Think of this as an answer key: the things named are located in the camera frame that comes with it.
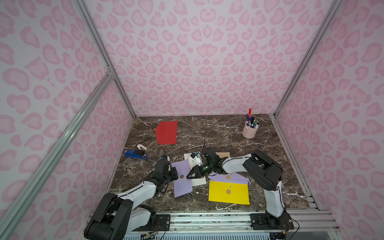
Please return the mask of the lilac envelope with butterfly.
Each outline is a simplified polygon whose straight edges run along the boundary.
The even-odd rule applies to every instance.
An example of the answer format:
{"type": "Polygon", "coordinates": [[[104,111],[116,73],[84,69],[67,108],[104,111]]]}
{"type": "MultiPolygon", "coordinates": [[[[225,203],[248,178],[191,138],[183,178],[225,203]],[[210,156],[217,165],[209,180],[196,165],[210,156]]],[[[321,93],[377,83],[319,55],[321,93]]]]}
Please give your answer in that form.
{"type": "Polygon", "coordinates": [[[192,180],[187,179],[190,173],[190,165],[188,160],[172,163],[172,167],[176,168],[178,179],[174,181],[174,198],[192,192],[192,180]]]}

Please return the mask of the red envelope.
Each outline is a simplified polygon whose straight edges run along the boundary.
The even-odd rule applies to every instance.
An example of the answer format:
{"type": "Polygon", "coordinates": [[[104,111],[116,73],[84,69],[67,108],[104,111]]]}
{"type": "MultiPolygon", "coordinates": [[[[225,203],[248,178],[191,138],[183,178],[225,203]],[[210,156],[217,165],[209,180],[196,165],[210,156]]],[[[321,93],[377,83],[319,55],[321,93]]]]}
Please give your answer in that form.
{"type": "Polygon", "coordinates": [[[160,145],[177,143],[178,121],[161,121],[155,128],[157,142],[160,145]]]}

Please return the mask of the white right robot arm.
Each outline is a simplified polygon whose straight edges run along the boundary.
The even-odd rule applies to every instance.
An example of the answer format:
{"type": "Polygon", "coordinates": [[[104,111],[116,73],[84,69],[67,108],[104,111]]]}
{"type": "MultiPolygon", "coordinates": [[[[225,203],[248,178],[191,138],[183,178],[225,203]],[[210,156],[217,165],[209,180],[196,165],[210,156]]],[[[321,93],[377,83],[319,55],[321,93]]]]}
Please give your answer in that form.
{"type": "Polygon", "coordinates": [[[192,153],[189,160],[196,165],[186,176],[187,179],[200,179],[211,173],[224,175],[247,172],[264,190],[266,212],[275,219],[286,212],[281,191],[283,168],[261,150],[241,157],[221,158],[215,150],[205,148],[201,153],[192,153]]]}

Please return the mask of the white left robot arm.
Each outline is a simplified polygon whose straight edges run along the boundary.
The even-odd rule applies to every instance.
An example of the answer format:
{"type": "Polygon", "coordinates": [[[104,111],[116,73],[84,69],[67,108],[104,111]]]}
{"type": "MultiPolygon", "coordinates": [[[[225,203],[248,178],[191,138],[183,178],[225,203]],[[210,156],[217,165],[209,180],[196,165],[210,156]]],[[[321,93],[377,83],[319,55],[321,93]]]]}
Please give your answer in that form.
{"type": "Polygon", "coordinates": [[[178,179],[168,156],[161,156],[155,170],[136,187],[120,194],[105,194],[84,231],[88,240],[122,240],[132,231],[157,231],[156,210],[143,203],[178,179]]]}

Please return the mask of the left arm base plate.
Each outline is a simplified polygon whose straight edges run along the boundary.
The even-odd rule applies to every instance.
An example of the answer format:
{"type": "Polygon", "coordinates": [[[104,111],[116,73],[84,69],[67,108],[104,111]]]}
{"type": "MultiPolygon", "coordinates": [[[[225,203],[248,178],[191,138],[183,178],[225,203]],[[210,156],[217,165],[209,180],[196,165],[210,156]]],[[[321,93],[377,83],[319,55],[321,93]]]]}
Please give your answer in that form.
{"type": "Polygon", "coordinates": [[[144,231],[169,231],[171,223],[171,215],[169,214],[156,214],[150,216],[149,222],[142,227],[136,228],[133,232],[144,232],[144,231]]]}

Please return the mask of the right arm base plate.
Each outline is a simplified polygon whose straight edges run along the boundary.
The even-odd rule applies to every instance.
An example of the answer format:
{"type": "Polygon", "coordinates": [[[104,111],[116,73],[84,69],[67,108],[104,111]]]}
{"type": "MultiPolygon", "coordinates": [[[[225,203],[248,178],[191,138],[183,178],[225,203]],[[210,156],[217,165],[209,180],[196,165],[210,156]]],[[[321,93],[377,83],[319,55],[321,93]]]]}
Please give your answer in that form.
{"type": "Polygon", "coordinates": [[[283,212],[280,217],[275,217],[268,212],[264,214],[250,214],[253,230],[293,230],[294,224],[289,213],[283,212]]]}

